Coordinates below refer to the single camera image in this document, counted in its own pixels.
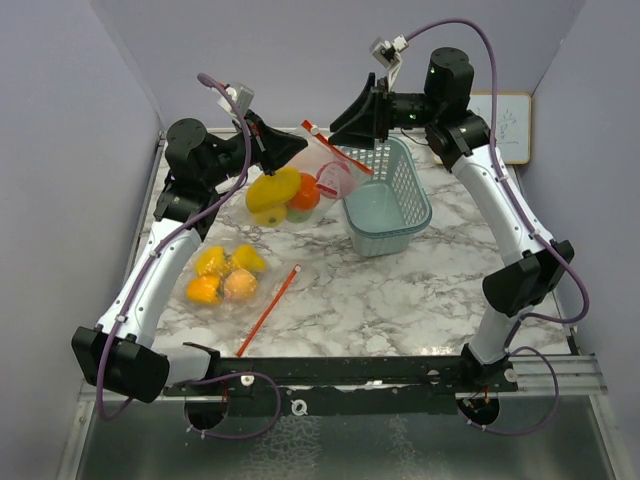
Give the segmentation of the blue plastic basket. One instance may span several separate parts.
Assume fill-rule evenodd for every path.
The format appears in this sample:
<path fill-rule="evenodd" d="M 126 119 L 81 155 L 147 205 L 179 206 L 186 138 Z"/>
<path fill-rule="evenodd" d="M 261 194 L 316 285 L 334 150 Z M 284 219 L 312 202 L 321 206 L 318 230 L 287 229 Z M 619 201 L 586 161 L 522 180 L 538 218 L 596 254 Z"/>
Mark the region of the blue plastic basket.
<path fill-rule="evenodd" d="M 432 219 L 409 148 L 390 138 L 373 149 L 344 147 L 342 152 L 372 170 L 372 177 L 342 200 L 355 252 L 378 257 L 406 250 Z"/>

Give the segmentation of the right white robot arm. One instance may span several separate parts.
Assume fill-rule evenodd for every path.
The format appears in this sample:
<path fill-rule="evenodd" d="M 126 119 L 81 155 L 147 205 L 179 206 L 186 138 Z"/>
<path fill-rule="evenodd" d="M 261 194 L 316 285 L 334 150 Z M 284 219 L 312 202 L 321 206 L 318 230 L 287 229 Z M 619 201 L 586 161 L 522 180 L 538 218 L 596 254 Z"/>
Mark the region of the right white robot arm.
<path fill-rule="evenodd" d="M 463 354 L 461 383 L 481 391 L 496 376 L 515 333 L 516 323 L 550 293 L 573 259 L 569 241 L 558 242 L 545 229 L 516 189 L 490 127 L 470 107 L 474 70 L 463 51 L 435 50 L 424 90 L 397 93 L 392 85 L 401 66 L 398 48 L 382 41 L 373 56 L 387 69 L 370 74 L 357 99 L 330 125 L 329 141 L 341 147 L 371 149 L 393 129 L 421 128 L 429 148 L 465 186 L 497 242 L 502 269 L 482 282 L 487 309 Z"/>

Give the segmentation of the yellow pear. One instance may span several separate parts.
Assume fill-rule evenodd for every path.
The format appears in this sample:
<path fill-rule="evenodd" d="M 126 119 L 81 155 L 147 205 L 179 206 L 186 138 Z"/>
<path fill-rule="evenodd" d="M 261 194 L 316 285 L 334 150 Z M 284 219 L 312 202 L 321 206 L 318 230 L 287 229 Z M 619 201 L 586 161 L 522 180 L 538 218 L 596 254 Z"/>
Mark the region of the yellow pear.
<path fill-rule="evenodd" d="M 249 244 L 238 246 L 230 256 L 229 264 L 234 270 L 263 272 L 267 269 L 264 258 Z"/>

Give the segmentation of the red apple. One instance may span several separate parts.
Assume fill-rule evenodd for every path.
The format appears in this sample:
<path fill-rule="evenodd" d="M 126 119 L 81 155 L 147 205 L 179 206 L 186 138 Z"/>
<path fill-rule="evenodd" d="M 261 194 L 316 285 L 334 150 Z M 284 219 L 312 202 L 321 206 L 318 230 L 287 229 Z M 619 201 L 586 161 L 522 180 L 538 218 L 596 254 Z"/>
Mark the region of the red apple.
<path fill-rule="evenodd" d="M 350 195 L 360 185 L 360 176 L 355 173 L 341 172 L 339 174 L 339 193 L 338 198 L 342 199 Z"/>

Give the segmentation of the orange tangerine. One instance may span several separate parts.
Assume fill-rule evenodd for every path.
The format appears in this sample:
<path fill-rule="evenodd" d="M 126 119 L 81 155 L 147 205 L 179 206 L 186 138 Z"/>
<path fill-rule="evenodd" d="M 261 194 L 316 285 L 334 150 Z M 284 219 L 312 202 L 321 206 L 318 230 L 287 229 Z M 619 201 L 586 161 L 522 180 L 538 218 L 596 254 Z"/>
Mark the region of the orange tangerine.
<path fill-rule="evenodd" d="M 224 296 L 234 302 L 251 299 L 258 288 L 258 280 L 249 271 L 238 269 L 232 271 L 225 279 L 223 285 Z"/>
<path fill-rule="evenodd" d="M 321 197 L 316 186 L 316 179 L 307 173 L 301 173 L 300 179 L 298 191 L 287 205 L 289 208 L 298 210 L 313 210 L 319 204 Z"/>

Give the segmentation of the clear zip bag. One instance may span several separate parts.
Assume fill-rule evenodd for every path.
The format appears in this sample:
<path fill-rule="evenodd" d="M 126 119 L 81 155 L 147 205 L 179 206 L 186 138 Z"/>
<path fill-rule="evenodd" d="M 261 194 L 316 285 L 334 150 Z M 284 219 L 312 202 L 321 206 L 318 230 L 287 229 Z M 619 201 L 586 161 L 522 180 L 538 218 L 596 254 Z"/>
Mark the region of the clear zip bag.
<path fill-rule="evenodd" d="M 162 321 L 166 332 L 220 339 L 235 357 L 253 341 L 311 261 L 280 258 L 251 243 L 201 247 L 178 276 Z"/>
<path fill-rule="evenodd" d="M 239 223 L 289 231 L 311 228 L 337 201 L 372 178 L 370 167 L 331 145 L 310 121 L 294 133 L 307 146 L 274 174 L 262 173 L 250 182 L 234 205 Z"/>

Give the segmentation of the green apple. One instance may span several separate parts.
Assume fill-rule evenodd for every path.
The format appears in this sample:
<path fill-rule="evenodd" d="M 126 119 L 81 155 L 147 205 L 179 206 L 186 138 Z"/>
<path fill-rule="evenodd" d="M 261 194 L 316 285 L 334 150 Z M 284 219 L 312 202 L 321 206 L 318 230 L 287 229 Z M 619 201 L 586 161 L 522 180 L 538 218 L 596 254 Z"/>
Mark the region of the green apple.
<path fill-rule="evenodd" d="M 286 220 L 293 224 L 302 224 L 309 221 L 313 213 L 313 210 L 298 210 L 294 208 L 288 208 Z"/>

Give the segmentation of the yellow mango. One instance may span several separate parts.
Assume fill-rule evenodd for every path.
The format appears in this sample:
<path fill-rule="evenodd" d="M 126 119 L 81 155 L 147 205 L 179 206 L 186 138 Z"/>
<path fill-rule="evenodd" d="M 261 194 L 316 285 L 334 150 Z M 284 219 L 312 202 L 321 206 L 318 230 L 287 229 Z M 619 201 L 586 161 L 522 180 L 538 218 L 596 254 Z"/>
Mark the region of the yellow mango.
<path fill-rule="evenodd" d="M 293 167 L 283 167 L 273 175 L 263 174 L 248 188 L 245 204 L 251 213 L 282 205 L 291 200 L 301 185 L 301 173 Z"/>

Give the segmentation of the orange bell pepper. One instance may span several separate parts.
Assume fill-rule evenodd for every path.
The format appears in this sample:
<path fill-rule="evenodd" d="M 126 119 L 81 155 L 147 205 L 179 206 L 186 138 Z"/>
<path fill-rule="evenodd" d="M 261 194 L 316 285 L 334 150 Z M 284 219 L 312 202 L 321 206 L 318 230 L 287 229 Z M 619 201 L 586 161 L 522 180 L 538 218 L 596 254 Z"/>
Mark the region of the orange bell pepper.
<path fill-rule="evenodd" d="M 221 303 L 220 284 L 221 279 L 216 275 L 193 278 L 187 285 L 186 297 L 197 304 L 218 305 Z"/>

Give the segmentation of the yellow bell pepper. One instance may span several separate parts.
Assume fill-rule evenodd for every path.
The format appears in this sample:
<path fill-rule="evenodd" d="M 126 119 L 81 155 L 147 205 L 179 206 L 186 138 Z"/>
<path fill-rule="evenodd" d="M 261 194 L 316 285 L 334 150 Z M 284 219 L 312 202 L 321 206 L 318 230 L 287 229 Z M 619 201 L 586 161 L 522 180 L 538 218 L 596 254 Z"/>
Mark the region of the yellow bell pepper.
<path fill-rule="evenodd" d="M 224 248 L 222 246 L 213 246 L 204 250 L 196 259 L 194 270 L 198 276 L 227 276 L 231 271 L 231 267 L 227 261 Z"/>

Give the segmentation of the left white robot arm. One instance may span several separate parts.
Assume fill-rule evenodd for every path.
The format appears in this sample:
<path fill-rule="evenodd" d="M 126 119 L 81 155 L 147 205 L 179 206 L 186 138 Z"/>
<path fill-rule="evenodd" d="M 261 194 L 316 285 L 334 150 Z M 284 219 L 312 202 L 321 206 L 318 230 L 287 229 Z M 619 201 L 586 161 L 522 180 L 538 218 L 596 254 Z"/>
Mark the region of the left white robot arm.
<path fill-rule="evenodd" d="M 206 395 L 220 385 L 221 371 L 206 347 L 187 350 L 186 362 L 153 351 L 158 322 L 190 257 L 203 243 L 223 200 L 220 184 L 244 179 L 254 165 L 273 174 L 307 147 L 299 135 L 267 126 L 254 112 L 223 139 L 202 122 L 184 118 L 166 133 L 168 173 L 158 197 L 149 239 L 120 293 L 95 327 L 78 328 L 71 348 L 87 383 L 145 403 L 186 381 Z"/>

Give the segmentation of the yellow apple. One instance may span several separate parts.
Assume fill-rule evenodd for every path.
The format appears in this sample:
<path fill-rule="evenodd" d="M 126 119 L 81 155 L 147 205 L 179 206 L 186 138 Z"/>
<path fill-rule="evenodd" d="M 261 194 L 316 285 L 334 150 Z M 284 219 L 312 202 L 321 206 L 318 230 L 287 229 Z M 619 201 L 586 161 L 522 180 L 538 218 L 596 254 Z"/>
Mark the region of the yellow apple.
<path fill-rule="evenodd" d="M 286 219 L 287 213 L 287 206 L 280 204 L 255 212 L 252 218 L 258 226 L 272 228 L 281 224 Z"/>

